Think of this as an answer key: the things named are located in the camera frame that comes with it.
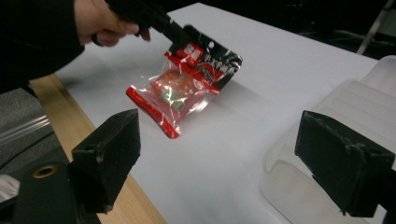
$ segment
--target plastic container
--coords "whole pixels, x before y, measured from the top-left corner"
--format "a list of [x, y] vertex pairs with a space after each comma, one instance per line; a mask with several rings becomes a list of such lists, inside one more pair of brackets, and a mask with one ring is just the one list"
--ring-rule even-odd
[[[330, 116], [396, 152], [396, 56], [381, 59], [363, 79], [338, 86], [310, 111]], [[265, 153], [262, 193], [293, 224], [380, 224], [386, 210], [374, 217], [344, 216], [295, 156], [298, 121]]]

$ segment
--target wooden strip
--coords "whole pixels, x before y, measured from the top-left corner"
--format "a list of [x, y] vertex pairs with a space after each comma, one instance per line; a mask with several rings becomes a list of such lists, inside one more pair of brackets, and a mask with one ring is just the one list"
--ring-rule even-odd
[[[71, 161], [71, 150], [92, 133], [95, 127], [55, 75], [31, 80], [30, 83]], [[128, 175], [113, 210], [98, 216], [103, 224], [165, 223], [131, 175]]]

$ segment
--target snack package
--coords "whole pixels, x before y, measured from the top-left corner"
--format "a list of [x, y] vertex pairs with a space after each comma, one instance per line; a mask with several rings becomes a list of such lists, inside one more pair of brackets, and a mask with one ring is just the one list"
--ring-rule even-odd
[[183, 30], [192, 41], [183, 49], [172, 45], [161, 73], [126, 91], [169, 138], [179, 137], [183, 118], [202, 111], [242, 65], [241, 56], [194, 27]]

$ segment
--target black sleeve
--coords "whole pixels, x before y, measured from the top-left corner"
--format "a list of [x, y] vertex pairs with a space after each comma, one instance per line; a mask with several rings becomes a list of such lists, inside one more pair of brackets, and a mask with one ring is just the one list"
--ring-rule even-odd
[[76, 29], [74, 0], [0, 0], [0, 93], [73, 61]]

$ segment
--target gold circular hole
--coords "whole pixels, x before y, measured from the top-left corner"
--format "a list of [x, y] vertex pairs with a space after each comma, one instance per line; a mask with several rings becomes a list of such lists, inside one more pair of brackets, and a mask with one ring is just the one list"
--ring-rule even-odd
[[55, 165], [46, 165], [35, 170], [33, 177], [36, 179], [45, 178], [55, 174], [57, 169], [58, 168]]

